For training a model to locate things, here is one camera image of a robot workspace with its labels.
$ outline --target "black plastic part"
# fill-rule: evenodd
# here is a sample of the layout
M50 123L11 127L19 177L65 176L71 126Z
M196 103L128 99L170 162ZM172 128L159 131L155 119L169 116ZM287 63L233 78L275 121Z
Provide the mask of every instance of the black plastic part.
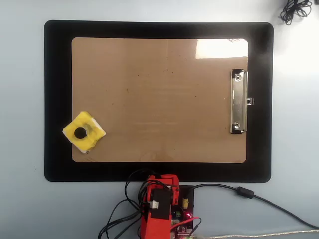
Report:
M231 77L234 79L236 74L243 72L243 69L233 69L231 73Z
M254 191L249 190L247 188L243 188L243 187L237 188L237 194L245 198L250 198L250 199L254 198Z
M153 190L153 198L151 200L155 200L159 203L158 209L150 209L151 218L157 219L165 219L169 220L170 216L170 196L172 195L172 191L166 189L154 189Z
M266 182L271 177L273 27L264 22L171 23L50 20L44 26L45 149L49 181L126 181L140 168L176 174L180 181ZM62 129L72 122L74 37L244 38L248 41L247 159L244 163L77 163ZM136 176L133 180L144 180Z
M86 130L85 128L78 127L74 131L74 136L77 137L78 139L83 139L86 137Z
M242 133L241 130L235 129L234 124L231 125L231 129L232 129L232 134L241 134Z

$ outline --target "clipboard clip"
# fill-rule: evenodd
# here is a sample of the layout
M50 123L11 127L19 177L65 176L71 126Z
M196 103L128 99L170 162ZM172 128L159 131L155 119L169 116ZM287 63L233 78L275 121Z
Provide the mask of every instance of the clipboard clip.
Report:
M230 132L241 134L247 131L247 107L254 98L247 97L248 72L233 69L231 72L231 122Z

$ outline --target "yellow object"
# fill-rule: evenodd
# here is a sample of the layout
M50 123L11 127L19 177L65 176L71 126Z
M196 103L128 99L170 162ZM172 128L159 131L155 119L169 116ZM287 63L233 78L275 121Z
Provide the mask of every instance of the yellow object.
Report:
M76 137L75 130L78 128L84 128L86 136L84 135L83 138ZM82 153L90 151L96 142L106 134L87 112L81 112L62 132Z
M187 209L188 208L188 198L183 198L183 209Z

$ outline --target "blue surface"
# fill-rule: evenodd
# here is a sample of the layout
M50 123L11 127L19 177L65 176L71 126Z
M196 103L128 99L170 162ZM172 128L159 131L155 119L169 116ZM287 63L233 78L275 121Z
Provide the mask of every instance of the blue surface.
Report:
M124 183L50 183L44 178L43 26L49 19L272 23L272 178L266 184L241 186L319 225L319 6L313 6L307 19L285 26L277 18L285 2L1 1L0 238L94 239L124 198ZM138 186L132 184L132 194ZM118 216L128 210L124 206ZM257 200L223 189L196 190L195 215L203 219L197 233L205 236L306 229ZM123 238L137 238L136 228Z

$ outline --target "electronic component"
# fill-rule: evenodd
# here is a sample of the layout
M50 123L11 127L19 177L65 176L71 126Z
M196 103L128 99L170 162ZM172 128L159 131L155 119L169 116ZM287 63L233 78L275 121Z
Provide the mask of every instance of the electronic component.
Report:
M159 208L159 202L153 200L150 202L150 208L151 209L158 209Z

